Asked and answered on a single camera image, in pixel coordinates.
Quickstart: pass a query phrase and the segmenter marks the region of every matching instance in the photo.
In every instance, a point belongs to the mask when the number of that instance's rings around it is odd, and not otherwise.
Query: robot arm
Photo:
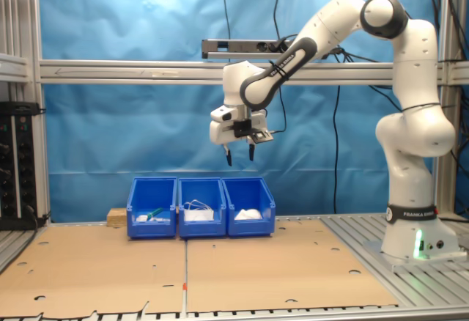
[[[397,0],[332,0],[309,20],[271,67],[264,70],[247,61],[225,66],[224,105],[211,113],[210,140],[224,146],[231,165],[228,143],[246,139],[252,160],[255,144],[273,140],[260,110],[304,64],[320,58],[356,30],[392,39],[406,24],[404,8]]]
[[[435,28],[427,21],[409,20],[397,0],[333,0],[271,67],[263,70],[246,61],[225,66],[224,105],[211,113],[210,139],[224,146],[230,165],[227,144],[246,139],[252,160],[255,144],[273,139],[262,109],[277,89],[358,29],[392,42],[393,92],[402,107],[376,127],[389,170],[388,226],[381,251],[391,264],[465,259],[456,234],[437,218],[432,175],[423,159],[445,155],[455,138],[437,93]]]

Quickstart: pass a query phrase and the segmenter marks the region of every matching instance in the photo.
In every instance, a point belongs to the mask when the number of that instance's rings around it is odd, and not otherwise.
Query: blue backdrop
[[[279,0],[280,34],[299,32],[330,0]],[[432,21],[430,0],[400,0],[413,18]],[[275,0],[227,0],[232,39],[276,39]],[[200,61],[201,40],[227,38],[223,0],[40,0],[45,59]],[[363,32],[349,52],[391,61],[391,44]],[[232,148],[233,167],[210,143],[210,112],[221,86],[47,85],[52,218],[103,220],[124,207],[135,176],[263,176],[277,213],[332,212],[336,86],[283,88],[288,130],[248,160]],[[277,98],[272,129],[283,127]],[[388,172],[375,136],[392,105],[367,86],[344,86],[337,114],[340,213],[384,211]]]

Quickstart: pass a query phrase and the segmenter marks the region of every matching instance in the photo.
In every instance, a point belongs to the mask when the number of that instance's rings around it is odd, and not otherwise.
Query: black cable
[[[339,58],[337,55],[334,55],[335,59],[338,63],[340,63]],[[334,113],[332,116],[332,123],[334,125],[334,133],[336,134],[336,160],[334,162],[334,197],[333,197],[333,208],[334,213],[337,213],[337,166],[339,165],[339,133],[337,132],[337,124],[336,124],[336,115],[337,115],[337,108],[339,107],[339,98],[340,98],[340,85],[337,86],[337,98],[336,98],[336,105],[334,107]]]
[[[355,56],[355,55],[352,55],[351,53],[348,53],[346,51],[344,51],[344,55],[345,55],[345,59],[348,61],[348,62],[354,62],[352,57],[351,56]],[[398,105],[396,105],[396,103],[389,97],[387,96],[384,92],[381,92],[380,90],[376,89],[375,86],[372,86],[372,85],[368,85],[371,89],[373,89],[375,92],[377,92],[378,94],[381,94],[382,96],[384,96],[386,99],[389,100],[390,103],[392,103],[392,105],[397,109],[397,111],[401,112],[401,108],[398,107]]]
[[[275,24],[276,26],[276,31],[277,31],[277,38],[280,40],[280,33],[278,32],[278,26],[277,26],[277,18],[276,18],[276,14],[277,14],[277,5],[278,5],[278,0],[276,0],[276,5],[275,7],[273,8],[273,23]],[[293,35],[288,35],[285,37],[288,38],[288,37],[292,37],[296,34],[293,34]],[[272,66],[274,67],[274,69],[279,69],[277,70],[278,73],[281,73],[281,71],[284,73],[284,75],[286,75],[285,71],[282,70],[279,66],[277,66],[275,63],[271,62],[270,63],[272,64]],[[271,133],[272,134],[275,134],[275,133],[283,133],[285,130],[287,130],[287,113],[285,111],[285,105],[284,105],[284,99],[283,97],[281,96],[281,86],[278,87],[278,95],[280,96],[280,103],[281,103],[281,109],[282,111],[284,112],[284,129],[283,130],[273,130]]]
[[[232,33],[231,33],[231,29],[229,28],[228,9],[226,8],[226,0],[223,0],[223,3],[225,5],[225,18],[226,18],[226,27],[228,28],[228,39],[230,40],[232,38]]]
[[[432,0],[432,6],[433,6],[433,18],[435,19],[435,25],[437,27],[437,30],[440,31],[440,22],[438,21],[438,8],[435,0]]]
[[[457,167],[459,167],[462,170],[462,173],[464,173],[464,175],[467,178],[469,178],[469,171],[466,168],[464,168],[464,166],[461,163],[459,163],[459,159],[456,157],[453,150],[451,150],[450,153],[451,153],[451,156],[453,157],[453,159],[456,161]]]
[[[2,272],[3,270],[7,269],[25,250],[26,248],[31,244],[31,242],[36,238],[37,235],[37,230],[39,229],[39,224],[37,222],[36,215],[34,214],[34,210],[31,206],[26,206],[26,210],[24,210],[25,213],[30,215],[30,217],[34,220],[34,232],[31,237],[26,241],[26,243],[23,245],[23,247],[16,253],[16,255],[0,270]]]
[[[396,103],[389,97],[387,96],[384,92],[381,92],[380,90],[376,89],[374,86],[372,85],[368,85],[370,88],[372,88],[375,92],[377,92],[378,94],[381,94],[382,96],[384,96],[386,99],[389,100],[390,103],[393,104],[393,106],[396,108],[397,111],[401,112],[401,108],[398,107],[398,105],[396,105]]]
[[[401,110],[401,112],[405,112],[407,110],[411,110],[412,108],[416,108],[416,107],[424,107],[424,106],[435,106],[435,105],[440,105],[440,103],[422,103],[420,105],[414,105],[414,106],[409,106],[409,107],[406,107],[406,108],[403,108]]]
[[[280,40],[280,33],[278,32],[277,18],[276,18],[276,15],[277,15],[277,4],[278,4],[278,0],[276,0],[276,5],[275,5],[275,7],[273,8],[273,23],[276,25],[277,38]]]
[[[447,217],[442,217],[440,218],[441,221],[449,221],[449,222],[458,222],[460,224],[469,224],[468,220],[459,220],[457,218],[447,218]]]
[[[284,99],[281,96],[281,86],[278,87],[278,95],[280,96],[280,103],[281,103],[281,109],[284,112],[284,129],[282,130],[274,130],[271,133],[283,133],[285,130],[287,130],[287,113],[285,112],[285,105],[284,105]]]
[[[355,57],[356,59],[364,59],[365,61],[370,61],[370,62],[379,62],[375,59],[369,59],[368,57],[362,57],[362,56],[359,56],[359,55],[355,55],[353,53],[350,53],[350,52],[346,52],[344,51],[344,54],[348,55],[348,56],[352,56],[352,57]]]
[[[288,39],[289,37],[295,37],[297,34],[290,34],[287,35],[286,37],[282,37],[281,39],[277,40],[275,43],[270,43],[269,44],[269,50],[272,52],[285,52],[288,49],[288,46],[285,43],[285,40]]]
[[[448,0],[448,5],[449,5],[449,9],[451,11],[451,16],[453,18],[454,25],[456,26],[456,28],[458,30],[456,36],[457,36],[457,39],[458,39],[459,46],[461,48],[461,53],[462,53],[464,59],[467,59],[466,53],[465,53],[465,48],[464,48],[464,45],[462,44],[462,41],[461,41],[461,35],[464,38],[465,46],[468,50],[469,50],[469,43],[466,39],[464,29],[461,27],[461,23],[459,22],[459,16],[457,14],[456,9],[454,8],[453,0]]]

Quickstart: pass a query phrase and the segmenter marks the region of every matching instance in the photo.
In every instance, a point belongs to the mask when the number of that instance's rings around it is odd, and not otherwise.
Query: blue plastic bin
[[[131,238],[174,237],[176,235],[176,177],[136,177],[127,203],[127,234]],[[136,218],[161,207],[157,218],[169,221],[137,222]]]
[[[213,221],[184,221],[184,205],[194,199],[210,206]],[[226,201],[220,178],[179,179],[179,236],[223,237],[226,235]]]
[[[228,203],[230,237],[254,237],[274,232],[276,204],[263,178],[223,178],[222,182]],[[242,209],[256,209],[262,219],[236,221],[235,217]]]

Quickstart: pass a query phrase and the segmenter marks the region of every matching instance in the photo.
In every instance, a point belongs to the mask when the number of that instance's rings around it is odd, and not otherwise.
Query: black band
[[[264,70],[262,73],[253,75],[241,84],[240,88],[240,95],[241,100],[243,100],[244,104],[247,105],[251,110],[258,111],[266,108],[270,101],[272,101],[274,94],[278,90],[278,88],[290,78],[293,73],[299,70],[305,63],[307,63],[310,59],[316,55],[317,52],[317,45],[316,42],[309,38],[309,37],[302,37],[296,43],[291,46],[286,52],[284,52],[275,63]],[[284,68],[285,66],[290,63],[293,58],[296,56],[296,52],[298,50],[303,50],[305,56],[301,58],[299,62],[296,62],[296,65],[293,66],[290,70],[286,71]],[[260,81],[264,78],[272,78],[274,75],[279,74],[281,77],[275,83],[273,83],[272,87],[270,88],[268,94],[266,95],[265,99],[261,103],[250,103],[249,100],[246,99],[245,91],[248,86],[256,81]]]
[[[434,205],[427,207],[402,207],[388,204],[386,221],[393,224],[397,220],[430,221],[437,218],[437,208]]]
[[[365,19],[365,11],[371,1],[373,0],[367,0],[360,12],[360,23],[363,30],[375,37],[384,37],[386,39],[393,39],[401,34],[409,21],[401,3],[397,0],[388,0],[393,6],[393,15],[390,21],[384,26],[372,26]]]

